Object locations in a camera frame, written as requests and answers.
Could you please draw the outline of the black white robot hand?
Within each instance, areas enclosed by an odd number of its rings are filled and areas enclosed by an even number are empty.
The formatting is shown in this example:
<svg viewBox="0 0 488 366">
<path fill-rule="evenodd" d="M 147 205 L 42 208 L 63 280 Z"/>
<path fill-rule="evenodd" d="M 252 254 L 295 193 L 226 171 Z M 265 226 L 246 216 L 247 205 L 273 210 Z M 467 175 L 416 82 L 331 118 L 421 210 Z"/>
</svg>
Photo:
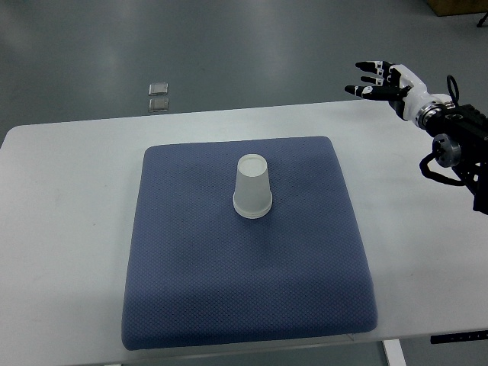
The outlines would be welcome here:
<svg viewBox="0 0 488 366">
<path fill-rule="evenodd" d="M 446 94 L 431 94 L 425 83 L 402 64 L 363 61 L 355 66 L 367 75 L 363 85 L 347 85 L 345 91 L 365 100 L 386 101 L 402 120 L 425 127 L 425 116 L 451 103 Z"/>
</svg>

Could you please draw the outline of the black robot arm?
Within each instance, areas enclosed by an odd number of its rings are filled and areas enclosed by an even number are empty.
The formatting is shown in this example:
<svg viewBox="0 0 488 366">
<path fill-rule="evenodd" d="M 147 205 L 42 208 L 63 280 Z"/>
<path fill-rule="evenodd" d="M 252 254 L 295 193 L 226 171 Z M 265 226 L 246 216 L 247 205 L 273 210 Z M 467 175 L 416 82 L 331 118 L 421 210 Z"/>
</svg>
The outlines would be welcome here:
<svg viewBox="0 0 488 366">
<path fill-rule="evenodd" d="M 444 185 L 466 187 L 473 210 L 487 213 L 487 116 L 459 104 L 458 84 L 447 78 L 449 101 L 436 102 L 419 117 L 419 127 L 433 138 L 432 151 L 419 163 L 424 177 Z"/>
</svg>

